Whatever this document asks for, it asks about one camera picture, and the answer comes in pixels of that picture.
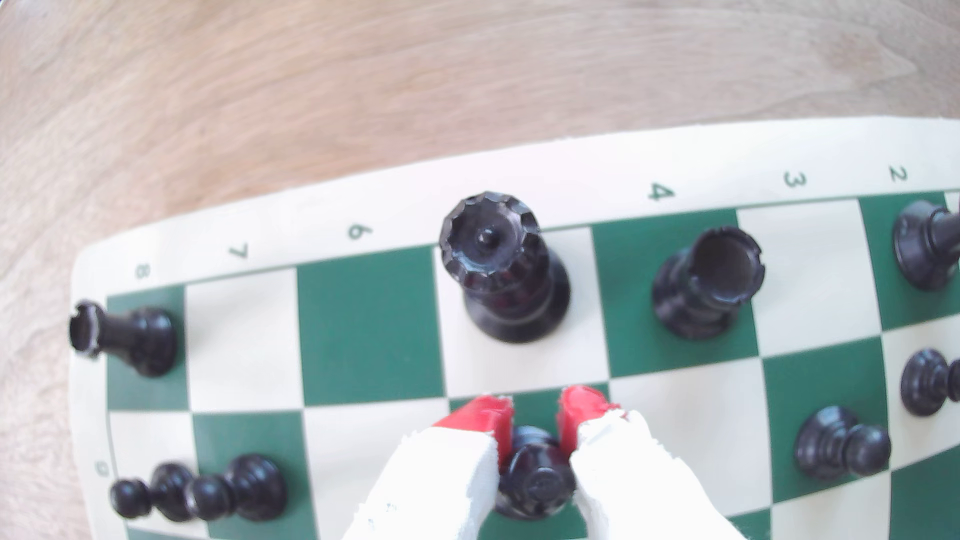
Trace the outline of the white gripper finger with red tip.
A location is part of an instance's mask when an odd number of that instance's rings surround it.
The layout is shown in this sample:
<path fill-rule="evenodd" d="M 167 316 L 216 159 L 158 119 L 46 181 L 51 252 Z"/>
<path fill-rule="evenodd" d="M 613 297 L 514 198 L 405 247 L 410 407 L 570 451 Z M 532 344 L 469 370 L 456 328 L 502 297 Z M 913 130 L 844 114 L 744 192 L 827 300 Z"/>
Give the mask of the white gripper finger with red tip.
<path fill-rule="evenodd" d="M 589 539 L 744 539 L 639 411 L 570 385 L 558 398 L 557 425 Z"/>
<path fill-rule="evenodd" d="M 510 455 L 514 404 L 482 395 L 404 436 L 343 539 L 477 539 Z"/>

